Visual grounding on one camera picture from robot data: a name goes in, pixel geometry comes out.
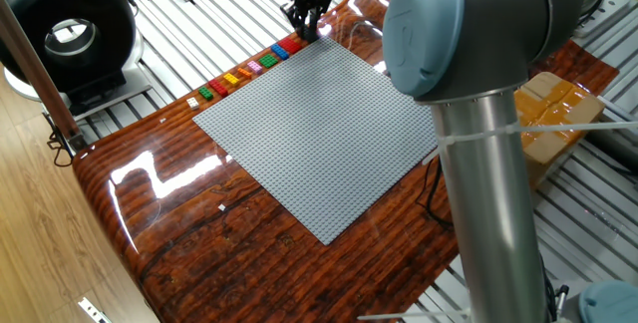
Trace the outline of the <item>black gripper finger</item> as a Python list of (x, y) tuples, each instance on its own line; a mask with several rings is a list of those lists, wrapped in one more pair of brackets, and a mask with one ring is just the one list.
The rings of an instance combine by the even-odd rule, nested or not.
[(325, 14), (332, 0), (311, 0), (309, 5), (309, 24), (307, 30), (307, 41), (314, 42), (319, 38), (318, 22), (323, 14)]
[(305, 38), (305, 18), (306, 15), (299, 9), (294, 2), (288, 2), (280, 6), (280, 11), (287, 18), (290, 25), (295, 30), (297, 36), (301, 39)]

